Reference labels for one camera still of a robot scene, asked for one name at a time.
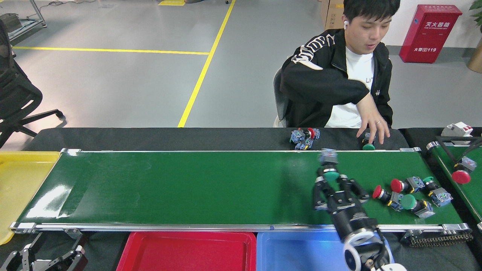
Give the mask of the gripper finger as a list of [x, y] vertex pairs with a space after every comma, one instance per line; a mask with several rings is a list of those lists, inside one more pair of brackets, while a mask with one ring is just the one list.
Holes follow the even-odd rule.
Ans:
[[2, 264], [1, 271], [34, 271], [35, 254], [38, 248], [29, 244], [21, 250], [12, 251], [4, 264]]
[[87, 264], [83, 246], [77, 245], [73, 250], [47, 263], [45, 271], [83, 271]]

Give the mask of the person's right hand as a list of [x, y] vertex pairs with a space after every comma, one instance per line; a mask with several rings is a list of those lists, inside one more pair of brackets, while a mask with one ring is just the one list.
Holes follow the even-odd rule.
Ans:
[[361, 137], [364, 131], [368, 128], [370, 132], [369, 143], [375, 141], [375, 136], [379, 144], [384, 144], [384, 140], [390, 137], [390, 131], [387, 122], [381, 117], [374, 103], [358, 103], [357, 109], [360, 113], [361, 126], [356, 134], [356, 137]]

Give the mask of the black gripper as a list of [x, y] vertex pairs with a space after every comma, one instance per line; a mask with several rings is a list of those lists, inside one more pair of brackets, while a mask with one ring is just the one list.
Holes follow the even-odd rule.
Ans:
[[359, 233], [362, 229], [375, 231], [377, 222], [369, 218], [362, 204], [370, 199], [368, 192], [354, 179], [346, 175], [337, 178], [339, 191], [333, 194], [322, 168], [317, 170], [313, 187], [313, 208], [328, 211], [341, 241]]

